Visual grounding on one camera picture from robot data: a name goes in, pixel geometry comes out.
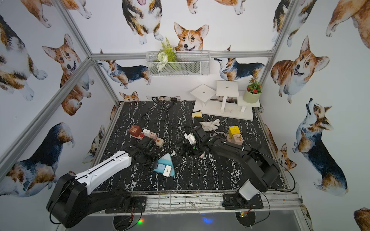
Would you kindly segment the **beige power strip with plugs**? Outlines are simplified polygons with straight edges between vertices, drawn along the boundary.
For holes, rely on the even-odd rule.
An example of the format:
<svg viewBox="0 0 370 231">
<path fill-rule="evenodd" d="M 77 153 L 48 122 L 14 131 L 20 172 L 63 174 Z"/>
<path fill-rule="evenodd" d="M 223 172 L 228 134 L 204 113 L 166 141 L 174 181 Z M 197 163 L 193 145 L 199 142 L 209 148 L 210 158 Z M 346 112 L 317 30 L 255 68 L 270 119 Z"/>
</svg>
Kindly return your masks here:
<svg viewBox="0 0 370 231">
<path fill-rule="evenodd" d="M 139 139 L 139 140 L 142 140 L 145 137 L 147 137 L 147 138 L 152 139 L 158 147 L 163 147 L 164 145 L 164 140 L 160 138 L 156 133 L 151 132 L 148 129 L 142 129 L 142 133 L 140 134 L 139 137 L 134 137 L 134 136 L 131 136 L 131 137 Z"/>
</svg>

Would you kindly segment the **dark red cube plug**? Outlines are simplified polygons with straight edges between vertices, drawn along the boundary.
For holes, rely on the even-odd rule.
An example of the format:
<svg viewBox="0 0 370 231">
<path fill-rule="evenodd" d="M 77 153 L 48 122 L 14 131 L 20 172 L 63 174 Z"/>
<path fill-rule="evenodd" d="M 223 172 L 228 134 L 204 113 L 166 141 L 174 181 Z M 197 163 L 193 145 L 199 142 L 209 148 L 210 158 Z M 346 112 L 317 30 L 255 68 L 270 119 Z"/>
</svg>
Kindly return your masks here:
<svg viewBox="0 0 370 231">
<path fill-rule="evenodd" d="M 138 125 L 132 125 L 129 128 L 129 134 L 134 137 L 139 137 L 142 133 L 142 129 Z"/>
</svg>

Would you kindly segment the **teal triangular power strip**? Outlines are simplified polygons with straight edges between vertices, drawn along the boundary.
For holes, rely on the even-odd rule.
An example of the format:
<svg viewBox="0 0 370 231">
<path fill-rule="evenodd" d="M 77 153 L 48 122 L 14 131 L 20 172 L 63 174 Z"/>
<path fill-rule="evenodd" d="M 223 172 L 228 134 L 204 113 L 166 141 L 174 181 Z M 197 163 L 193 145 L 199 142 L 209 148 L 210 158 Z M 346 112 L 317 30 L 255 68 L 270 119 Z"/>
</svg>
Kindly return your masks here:
<svg viewBox="0 0 370 231">
<path fill-rule="evenodd" d="M 160 159 L 158 159 L 157 162 L 154 163 L 154 172 L 160 173 L 165 177 L 174 177 L 175 176 L 175 170 L 174 165 L 172 162 L 172 157 L 169 153 L 162 156 Z"/>
</svg>

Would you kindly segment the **yellow cube socket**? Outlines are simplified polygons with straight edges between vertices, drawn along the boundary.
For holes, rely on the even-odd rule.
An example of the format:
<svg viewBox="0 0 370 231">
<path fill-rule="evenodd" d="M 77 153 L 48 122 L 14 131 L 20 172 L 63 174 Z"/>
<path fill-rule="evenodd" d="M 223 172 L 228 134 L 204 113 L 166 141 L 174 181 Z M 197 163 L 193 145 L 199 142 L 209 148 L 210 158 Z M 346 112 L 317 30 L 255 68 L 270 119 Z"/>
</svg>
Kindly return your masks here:
<svg viewBox="0 0 370 231">
<path fill-rule="evenodd" d="M 240 129 L 238 126 L 231 126 L 229 127 L 228 129 L 228 136 L 229 138 L 232 138 L 234 135 L 239 135 L 241 132 L 240 132 Z"/>
</svg>

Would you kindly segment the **white square plug adapter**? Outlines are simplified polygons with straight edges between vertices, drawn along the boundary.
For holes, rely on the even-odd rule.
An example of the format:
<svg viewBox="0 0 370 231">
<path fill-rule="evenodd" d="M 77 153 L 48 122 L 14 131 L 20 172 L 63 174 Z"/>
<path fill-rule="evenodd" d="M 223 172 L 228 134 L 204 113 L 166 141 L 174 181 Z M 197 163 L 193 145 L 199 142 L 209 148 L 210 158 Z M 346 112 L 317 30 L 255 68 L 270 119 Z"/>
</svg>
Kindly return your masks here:
<svg viewBox="0 0 370 231">
<path fill-rule="evenodd" d="M 170 177 L 171 176 L 171 172 L 172 172 L 172 167 L 169 166 L 169 165 L 166 165 L 165 166 L 165 169 L 164 169 L 164 172 L 163 172 L 163 175 L 165 177 Z"/>
</svg>

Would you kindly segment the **beige cube socket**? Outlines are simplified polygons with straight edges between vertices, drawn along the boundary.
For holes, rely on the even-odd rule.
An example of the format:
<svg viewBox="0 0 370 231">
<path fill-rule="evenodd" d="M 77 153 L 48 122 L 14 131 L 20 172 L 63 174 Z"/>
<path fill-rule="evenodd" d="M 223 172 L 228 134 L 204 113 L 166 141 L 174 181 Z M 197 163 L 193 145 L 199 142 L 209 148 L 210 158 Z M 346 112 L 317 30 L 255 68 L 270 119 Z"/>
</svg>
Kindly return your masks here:
<svg viewBox="0 0 370 231">
<path fill-rule="evenodd" d="M 231 142 L 236 145 L 243 145 L 244 139 L 241 134 L 234 134 L 231 138 Z"/>
</svg>

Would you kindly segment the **light blue plug adapter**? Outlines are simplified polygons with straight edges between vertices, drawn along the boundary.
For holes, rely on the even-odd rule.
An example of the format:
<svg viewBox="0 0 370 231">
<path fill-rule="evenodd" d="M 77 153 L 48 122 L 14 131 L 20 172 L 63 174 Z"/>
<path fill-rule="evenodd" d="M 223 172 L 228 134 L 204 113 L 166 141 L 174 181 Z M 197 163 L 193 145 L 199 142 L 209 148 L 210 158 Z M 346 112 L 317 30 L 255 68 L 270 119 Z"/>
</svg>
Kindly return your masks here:
<svg viewBox="0 0 370 231">
<path fill-rule="evenodd" d="M 164 171 L 164 170 L 165 170 L 165 168 L 166 168 L 166 165 L 158 163 L 158 165 L 157 165 L 157 169 L 158 169 L 158 170 L 160 170 L 160 171 Z"/>
</svg>

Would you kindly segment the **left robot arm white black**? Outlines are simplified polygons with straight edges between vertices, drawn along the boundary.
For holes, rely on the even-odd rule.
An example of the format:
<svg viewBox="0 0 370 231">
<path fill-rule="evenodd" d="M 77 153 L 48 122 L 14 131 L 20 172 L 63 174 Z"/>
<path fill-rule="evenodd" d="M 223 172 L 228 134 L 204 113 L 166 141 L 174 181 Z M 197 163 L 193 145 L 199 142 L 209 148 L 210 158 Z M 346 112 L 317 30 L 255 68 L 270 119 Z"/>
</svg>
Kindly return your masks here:
<svg viewBox="0 0 370 231">
<path fill-rule="evenodd" d="M 75 176 L 63 175 L 56 184 L 46 209 L 52 224 L 72 228 L 86 216 L 114 208 L 130 211 L 135 208 L 132 195 L 117 188 L 106 192 L 95 192 L 96 188 L 116 173 L 131 166 L 135 161 L 141 166 L 152 165 L 151 149 L 155 141 L 144 138 L 136 145 L 126 144 L 123 150 L 100 164 Z"/>
</svg>

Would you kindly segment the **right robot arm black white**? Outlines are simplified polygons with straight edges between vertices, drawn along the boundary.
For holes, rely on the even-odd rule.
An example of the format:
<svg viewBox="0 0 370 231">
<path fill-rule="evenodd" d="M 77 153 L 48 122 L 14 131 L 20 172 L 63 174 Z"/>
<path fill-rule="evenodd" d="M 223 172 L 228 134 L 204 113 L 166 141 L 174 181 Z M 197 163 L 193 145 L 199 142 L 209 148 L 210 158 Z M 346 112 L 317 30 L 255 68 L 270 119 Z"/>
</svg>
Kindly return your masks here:
<svg viewBox="0 0 370 231">
<path fill-rule="evenodd" d="M 246 182 L 236 193 L 224 195 L 222 207 L 226 210 L 252 209 L 250 201 L 267 192 L 279 176 L 279 167 L 270 156 L 261 154 L 261 157 L 254 157 L 259 154 L 257 149 L 237 145 L 218 136 L 211 137 L 201 126 L 185 133 L 184 138 L 190 152 L 227 157 L 239 163 L 247 173 Z"/>
</svg>

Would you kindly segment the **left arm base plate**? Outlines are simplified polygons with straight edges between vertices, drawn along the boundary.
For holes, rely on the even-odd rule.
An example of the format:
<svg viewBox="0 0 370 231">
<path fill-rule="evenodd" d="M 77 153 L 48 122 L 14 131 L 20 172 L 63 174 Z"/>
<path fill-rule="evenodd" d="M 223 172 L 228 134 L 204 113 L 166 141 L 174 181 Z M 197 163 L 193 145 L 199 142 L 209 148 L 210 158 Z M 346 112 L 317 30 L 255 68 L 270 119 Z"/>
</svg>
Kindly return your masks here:
<svg viewBox="0 0 370 231">
<path fill-rule="evenodd" d="M 106 214 L 144 212 L 147 197 L 135 196 L 125 200 L 123 205 L 105 210 Z"/>
</svg>

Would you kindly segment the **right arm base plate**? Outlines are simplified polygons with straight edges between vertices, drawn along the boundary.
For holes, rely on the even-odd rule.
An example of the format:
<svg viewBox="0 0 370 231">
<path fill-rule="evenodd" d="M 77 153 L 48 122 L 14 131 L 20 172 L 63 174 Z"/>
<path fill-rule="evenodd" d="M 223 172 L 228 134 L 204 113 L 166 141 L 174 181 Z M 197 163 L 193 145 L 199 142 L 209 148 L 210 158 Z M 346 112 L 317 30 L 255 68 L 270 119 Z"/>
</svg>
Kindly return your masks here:
<svg viewBox="0 0 370 231">
<path fill-rule="evenodd" d="M 263 209 L 264 205 L 260 194 L 256 194 L 251 200 L 247 200 L 238 193 L 228 193 L 223 195 L 222 207 L 225 210 L 249 210 Z"/>
</svg>

